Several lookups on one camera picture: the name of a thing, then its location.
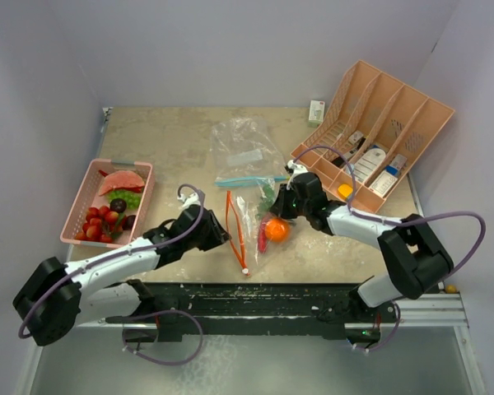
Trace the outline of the zip bag with orange watermelon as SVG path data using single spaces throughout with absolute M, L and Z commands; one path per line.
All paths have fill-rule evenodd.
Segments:
M 225 222 L 226 230 L 231 234 L 230 246 L 244 277 L 253 275 L 264 263 L 270 244 L 268 240 L 265 253 L 257 250 L 259 226 L 262 221 L 275 218 L 269 208 L 275 202 L 280 184 L 286 184 L 288 177 L 277 183 L 261 183 L 248 187 L 235 187 L 226 190 Z M 292 227 L 293 220 L 287 220 Z

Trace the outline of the zip bag with fake fruit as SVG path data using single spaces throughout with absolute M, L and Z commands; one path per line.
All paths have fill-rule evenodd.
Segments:
M 231 118 L 214 125 L 210 152 L 218 187 L 248 187 L 287 178 L 283 154 L 261 118 Z

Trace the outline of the dark purple fake plum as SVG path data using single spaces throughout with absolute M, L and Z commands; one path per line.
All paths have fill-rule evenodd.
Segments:
M 110 210 L 117 213 L 124 213 L 127 206 L 127 202 L 120 197 L 117 197 L 110 202 Z

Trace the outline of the orange fake orange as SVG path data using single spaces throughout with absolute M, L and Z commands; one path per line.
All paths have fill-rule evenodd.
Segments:
M 288 239 L 291 226 L 287 221 L 275 217 L 266 222 L 263 232 L 267 240 L 281 243 Z

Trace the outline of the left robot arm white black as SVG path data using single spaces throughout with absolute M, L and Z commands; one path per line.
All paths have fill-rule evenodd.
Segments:
M 214 249 L 229 238 L 213 211 L 193 204 L 121 248 L 67 263 L 47 258 L 12 302 L 22 319 L 18 336 L 47 346 L 101 318 L 143 323 L 152 315 L 153 297 L 133 275 L 177 262 L 191 249 Z

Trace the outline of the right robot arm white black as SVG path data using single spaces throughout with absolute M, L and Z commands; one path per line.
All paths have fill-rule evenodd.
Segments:
M 418 299 L 454 268 L 431 227 L 411 223 L 420 220 L 419 215 L 399 219 L 350 211 L 345 202 L 329 199 L 319 177 L 311 172 L 281 184 L 270 212 L 283 220 L 303 216 L 317 231 L 354 239 L 382 253 L 386 273 L 373 276 L 353 291 L 349 309 L 359 322 L 370 321 L 385 302 L 401 297 Z

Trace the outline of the pink plastic basket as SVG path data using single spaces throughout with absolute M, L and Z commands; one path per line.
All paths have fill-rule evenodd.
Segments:
M 126 216 L 135 215 L 135 221 L 131 230 L 123 230 L 121 235 L 112 236 L 111 243 L 103 241 L 90 241 L 77 239 L 77 234 L 82 232 L 86 223 L 86 215 L 91 207 L 101 208 L 110 206 L 110 195 L 108 193 L 100 195 L 100 188 L 105 177 L 117 171 L 132 171 L 137 174 L 144 182 L 137 205 L 134 202 L 136 198 L 131 199 L 128 203 Z M 67 244 L 83 244 L 108 249 L 116 249 L 122 245 L 128 244 L 143 232 L 144 222 L 147 216 L 147 210 L 151 202 L 151 195 L 155 186 L 156 177 L 152 164 L 140 161 L 117 161 L 110 159 L 94 159 L 87 168 L 83 177 L 80 188 L 72 204 L 68 218 L 61 231 L 60 239 Z

